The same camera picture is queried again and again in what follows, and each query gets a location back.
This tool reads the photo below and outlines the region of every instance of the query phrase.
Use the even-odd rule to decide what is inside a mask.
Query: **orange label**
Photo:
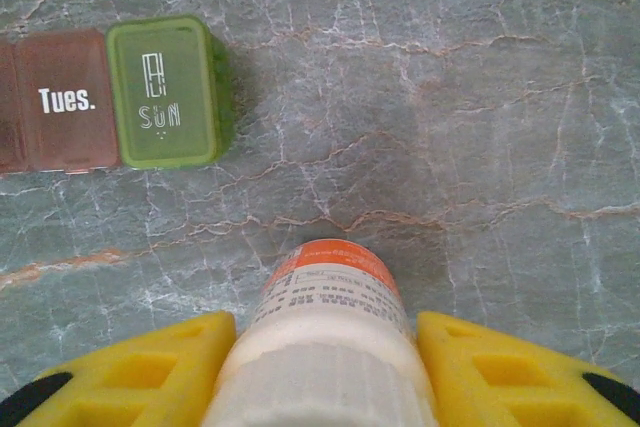
[[[298,247],[274,272],[265,289],[294,270],[313,264],[341,264],[361,270],[400,298],[391,272],[375,254],[353,242],[336,239],[315,240]]]

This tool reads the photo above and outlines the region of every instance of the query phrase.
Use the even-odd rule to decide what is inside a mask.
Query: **ribbed bottle cap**
[[[243,365],[203,427],[432,427],[425,398],[395,367],[348,347],[292,345]]]

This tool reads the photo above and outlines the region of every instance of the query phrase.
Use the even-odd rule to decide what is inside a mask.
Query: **black rubber edge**
[[[69,372],[34,380],[0,403],[0,427],[16,427],[73,378]]]
[[[582,378],[620,412],[640,425],[640,393],[622,382],[593,372],[585,372]]]

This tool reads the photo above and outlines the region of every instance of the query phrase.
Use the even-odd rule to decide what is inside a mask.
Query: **gray marble countertop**
[[[9,38],[195,13],[229,46],[216,165],[0,180],[0,397],[225,309],[345,237],[437,310],[640,387],[640,0],[0,0]]]

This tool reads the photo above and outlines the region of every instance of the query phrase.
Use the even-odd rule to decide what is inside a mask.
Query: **plastic bottle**
[[[227,357],[203,427],[431,427],[433,393],[395,282],[343,240],[293,251]]]

